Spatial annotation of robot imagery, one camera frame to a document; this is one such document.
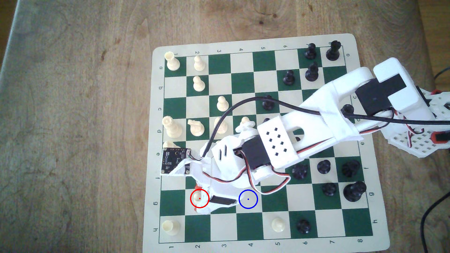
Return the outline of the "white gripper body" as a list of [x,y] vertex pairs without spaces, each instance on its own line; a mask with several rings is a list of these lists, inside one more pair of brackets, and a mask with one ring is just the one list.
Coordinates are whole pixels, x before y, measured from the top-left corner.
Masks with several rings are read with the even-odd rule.
[[216,210],[236,206],[239,204],[238,200],[241,193],[250,189],[247,169],[240,169],[237,175],[233,175],[229,180],[222,179],[224,176],[218,175],[217,171],[214,170],[211,173],[212,176],[209,177],[211,185],[208,188],[204,188],[206,191],[204,197],[209,198],[207,205],[215,206]]

